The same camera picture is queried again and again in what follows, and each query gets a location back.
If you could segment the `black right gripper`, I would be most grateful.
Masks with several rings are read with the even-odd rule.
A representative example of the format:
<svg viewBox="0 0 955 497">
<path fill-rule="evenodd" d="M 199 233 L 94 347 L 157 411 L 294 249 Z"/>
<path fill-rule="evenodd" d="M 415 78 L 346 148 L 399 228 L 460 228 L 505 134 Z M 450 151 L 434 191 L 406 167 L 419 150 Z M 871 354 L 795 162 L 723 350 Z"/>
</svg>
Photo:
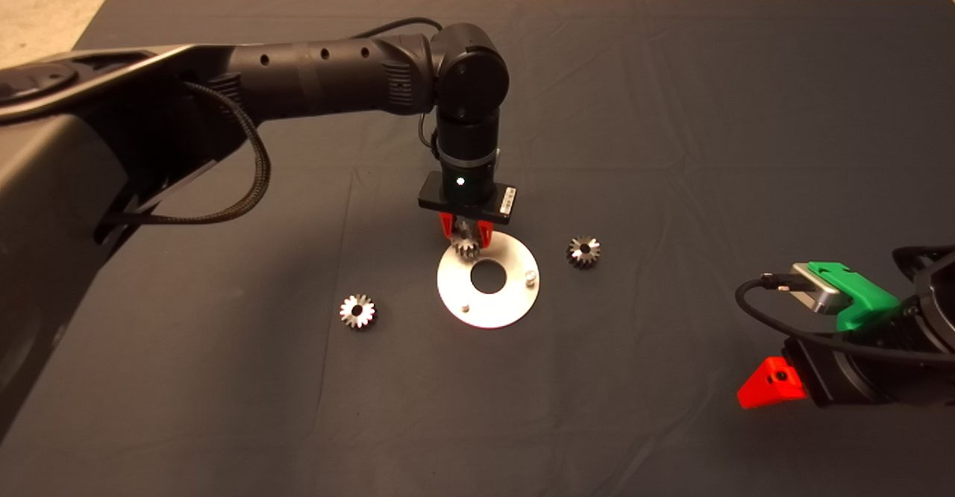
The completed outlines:
<svg viewBox="0 0 955 497">
<path fill-rule="evenodd" d="M 809 397 L 818 407 L 859 404 L 857 373 L 846 355 L 788 337 L 783 357 L 767 357 L 737 391 L 745 410 Z"/>
</svg>

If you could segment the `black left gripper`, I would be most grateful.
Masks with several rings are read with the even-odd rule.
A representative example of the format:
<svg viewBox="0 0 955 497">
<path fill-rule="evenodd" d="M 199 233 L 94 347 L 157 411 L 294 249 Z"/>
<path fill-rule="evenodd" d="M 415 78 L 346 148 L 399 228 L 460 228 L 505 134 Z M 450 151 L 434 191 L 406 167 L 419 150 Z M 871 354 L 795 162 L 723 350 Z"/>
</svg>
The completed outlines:
<svg viewBox="0 0 955 497">
<path fill-rule="evenodd" d="M 480 248 L 492 242 L 494 224 L 511 221 L 518 189 L 511 184 L 496 183 L 485 170 L 447 169 L 428 174 L 419 194 L 420 208 L 439 212 L 445 239 L 454 234 L 454 216 L 473 219 L 480 235 Z"/>
</svg>

